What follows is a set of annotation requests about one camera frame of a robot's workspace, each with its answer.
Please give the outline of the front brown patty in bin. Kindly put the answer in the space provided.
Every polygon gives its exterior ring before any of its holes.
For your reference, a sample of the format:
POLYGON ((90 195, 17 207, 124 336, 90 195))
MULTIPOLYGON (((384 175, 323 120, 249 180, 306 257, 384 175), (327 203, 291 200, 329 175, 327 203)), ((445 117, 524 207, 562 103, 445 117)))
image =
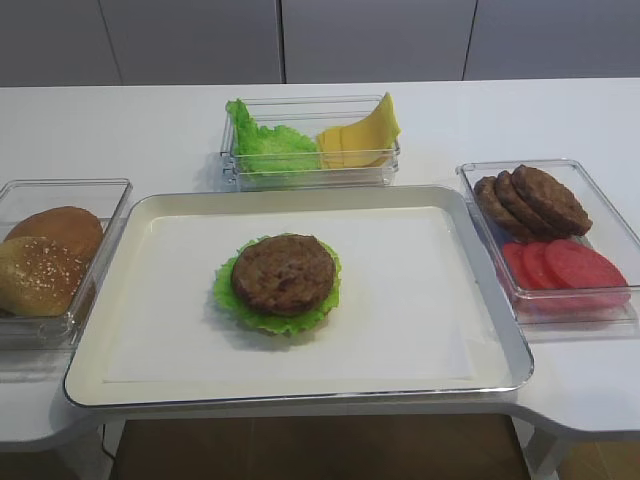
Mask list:
POLYGON ((584 236, 593 222, 573 192, 549 173, 519 165, 511 174, 519 196, 554 229, 569 236, 584 236))

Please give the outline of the rear red tomato slice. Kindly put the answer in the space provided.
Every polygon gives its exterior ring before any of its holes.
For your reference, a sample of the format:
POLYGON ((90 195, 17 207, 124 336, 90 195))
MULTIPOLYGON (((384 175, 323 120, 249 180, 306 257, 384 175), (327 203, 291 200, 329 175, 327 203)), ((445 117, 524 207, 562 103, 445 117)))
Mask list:
POLYGON ((523 263, 524 248, 525 246, 519 243, 505 243, 502 254, 515 284, 521 289, 531 290, 532 284, 523 263))

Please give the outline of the clear bin with buns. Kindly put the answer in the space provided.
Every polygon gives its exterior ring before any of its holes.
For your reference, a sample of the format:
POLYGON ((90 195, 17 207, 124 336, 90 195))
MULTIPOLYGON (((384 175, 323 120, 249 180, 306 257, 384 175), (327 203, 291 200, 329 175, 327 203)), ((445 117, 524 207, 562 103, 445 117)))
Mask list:
POLYGON ((93 213, 104 237, 67 311, 59 316, 16 316, 1 308, 1 345, 31 348, 59 345, 73 338, 88 315, 101 277, 126 220, 132 184, 116 179, 13 180, 1 189, 1 243, 19 222, 36 213, 75 206, 93 213))

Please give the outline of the middle brown patty in bin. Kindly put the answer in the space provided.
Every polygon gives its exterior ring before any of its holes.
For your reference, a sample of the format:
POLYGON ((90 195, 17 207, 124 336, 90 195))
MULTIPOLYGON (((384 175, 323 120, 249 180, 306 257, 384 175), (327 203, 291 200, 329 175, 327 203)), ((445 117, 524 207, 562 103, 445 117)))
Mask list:
POLYGON ((495 191, 502 205, 537 238, 549 241, 556 237, 553 228, 519 196, 507 170, 498 174, 495 191))

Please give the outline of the clear bin patties and tomato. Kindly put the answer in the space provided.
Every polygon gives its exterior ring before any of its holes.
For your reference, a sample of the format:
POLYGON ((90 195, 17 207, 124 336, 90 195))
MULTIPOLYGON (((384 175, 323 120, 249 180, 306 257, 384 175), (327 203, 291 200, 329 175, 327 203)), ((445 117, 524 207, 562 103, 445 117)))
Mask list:
POLYGON ((467 163, 456 169, 464 189, 470 214, 494 264, 498 281, 516 320, 528 332, 541 338, 586 336, 636 336, 639 333, 639 237, 586 170, 573 160, 511 161, 467 163), (612 262, 625 277, 626 287, 568 288, 531 290, 519 288, 502 254, 505 243, 516 241, 496 225, 479 207, 473 187, 485 176, 519 165, 538 168, 552 175, 573 192, 593 222, 584 236, 569 236, 554 229, 551 243, 570 240, 584 245, 612 262))

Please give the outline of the red tomato slice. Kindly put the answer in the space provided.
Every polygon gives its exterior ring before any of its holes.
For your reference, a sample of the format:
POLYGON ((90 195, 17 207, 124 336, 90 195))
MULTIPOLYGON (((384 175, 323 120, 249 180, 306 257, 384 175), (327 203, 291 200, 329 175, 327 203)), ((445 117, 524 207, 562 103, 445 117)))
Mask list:
POLYGON ((523 268, 535 289, 551 290, 563 287, 547 264, 545 252, 549 245, 549 242, 534 242, 526 245, 523 250, 523 268))
POLYGON ((519 243, 505 243, 502 254, 515 284, 521 289, 531 290, 532 284, 523 263, 524 248, 525 246, 519 243))
POLYGON ((543 251, 552 277, 563 287, 626 287, 619 269, 598 252, 570 240, 555 240, 543 251))

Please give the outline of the middle red tomato slice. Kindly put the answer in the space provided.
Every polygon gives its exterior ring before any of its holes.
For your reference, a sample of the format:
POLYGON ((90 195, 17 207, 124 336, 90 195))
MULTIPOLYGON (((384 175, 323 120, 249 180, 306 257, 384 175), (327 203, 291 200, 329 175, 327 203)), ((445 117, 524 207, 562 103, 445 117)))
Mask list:
POLYGON ((545 252, 549 245, 549 242, 534 242, 526 245, 523 250, 523 268, 535 289, 551 290, 563 287, 547 264, 545 252))

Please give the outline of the sesame bun top right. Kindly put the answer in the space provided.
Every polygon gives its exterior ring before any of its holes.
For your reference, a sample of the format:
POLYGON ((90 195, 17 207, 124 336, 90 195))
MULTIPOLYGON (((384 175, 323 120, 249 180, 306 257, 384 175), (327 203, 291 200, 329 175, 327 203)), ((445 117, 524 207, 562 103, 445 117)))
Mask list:
POLYGON ((64 314, 88 268, 85 259, 45 237, 1 243, 1 308, 16 316, 64 314))

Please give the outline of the silver metal tray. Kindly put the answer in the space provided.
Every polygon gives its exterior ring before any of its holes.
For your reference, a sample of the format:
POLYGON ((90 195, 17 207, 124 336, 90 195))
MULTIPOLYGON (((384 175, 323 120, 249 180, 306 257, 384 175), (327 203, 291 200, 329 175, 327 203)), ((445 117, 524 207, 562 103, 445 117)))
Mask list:
POLYGON ((85 407, 504 392, 533 357, 462 195, 441 186, 150 196, 132 209, 70 363, 85 407), (251 240, 312 235, 342 266, 316 327, 272 335, 214 301, 251 240))

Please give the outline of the brown patty on tray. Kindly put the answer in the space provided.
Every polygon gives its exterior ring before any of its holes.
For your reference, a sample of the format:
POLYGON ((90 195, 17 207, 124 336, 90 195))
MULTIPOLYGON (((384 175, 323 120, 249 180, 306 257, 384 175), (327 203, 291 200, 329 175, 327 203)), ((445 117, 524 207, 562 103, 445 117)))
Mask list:
POLYGON ((336 274, 336 263, 319 240, 284 234, 246 247, 232 267, 231 287, 252 310, 294 316, 324 301, 336 274))

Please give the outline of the brown patty in bin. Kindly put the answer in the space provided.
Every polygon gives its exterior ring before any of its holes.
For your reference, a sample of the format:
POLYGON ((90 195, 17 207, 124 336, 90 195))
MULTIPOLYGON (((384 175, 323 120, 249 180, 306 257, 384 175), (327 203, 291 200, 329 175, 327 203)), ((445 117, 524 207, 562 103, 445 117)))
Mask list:
POLYGON ((519 196, 554 229, 569 236, 584 236, 593 222, 573 192, 549 173, 519 165, 511 174, 519 196))
POLYGON ((495 184, 495 176, 482 177, 475 183, 473 191, 480 209, 516 241, 535 241, 535 235, 502 205, 497 197, 495 184))
POLYGON ((519 196, 507 170, 498 174, 495 191, 502 205, 537 238, 549 241, 556 237, 553 228, 519 196))

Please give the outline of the front red tomato slice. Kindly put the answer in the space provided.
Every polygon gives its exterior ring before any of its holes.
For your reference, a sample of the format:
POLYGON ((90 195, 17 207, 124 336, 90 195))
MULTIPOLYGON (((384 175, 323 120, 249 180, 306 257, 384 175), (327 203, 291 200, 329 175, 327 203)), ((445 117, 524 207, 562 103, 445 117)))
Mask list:
POLYGON ((552 277, 563 287, 626 287, 619 269, 598 252, 570 240, 555 240, 543 251, 552 277))

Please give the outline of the yellow cheese slice stack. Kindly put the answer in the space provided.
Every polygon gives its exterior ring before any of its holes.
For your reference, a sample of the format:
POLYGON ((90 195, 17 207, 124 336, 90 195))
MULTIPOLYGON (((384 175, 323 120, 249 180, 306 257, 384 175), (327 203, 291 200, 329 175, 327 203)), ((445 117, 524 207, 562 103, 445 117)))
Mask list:
POLYGON ((320 148, 321 165, 325 169, 354 169, 376 167, 393 157, 393 148, 379 150, 336 150, 320 148))

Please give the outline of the rear brown patty in bin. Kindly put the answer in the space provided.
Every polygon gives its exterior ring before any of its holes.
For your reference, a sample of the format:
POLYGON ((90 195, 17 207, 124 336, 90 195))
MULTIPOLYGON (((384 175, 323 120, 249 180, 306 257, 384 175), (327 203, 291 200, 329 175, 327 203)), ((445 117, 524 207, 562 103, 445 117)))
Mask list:
POLYGON ((497 197, 495 184, 495 176, 482 177, 475 183, 473 191, 480 209, 516 241, 535 241, 535 235, 502 205, 497 197))

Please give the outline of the plain orange bun bottom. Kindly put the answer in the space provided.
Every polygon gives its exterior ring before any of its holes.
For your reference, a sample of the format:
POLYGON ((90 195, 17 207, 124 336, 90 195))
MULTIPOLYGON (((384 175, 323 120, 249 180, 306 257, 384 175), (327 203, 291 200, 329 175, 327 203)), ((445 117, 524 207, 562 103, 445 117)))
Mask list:
POLYGON ((27 217, 14 226, 6 240, 19 237, 45 237, 91 262, 101 246, 104 233, 100 220, 90 211, 62 206, 27 217))

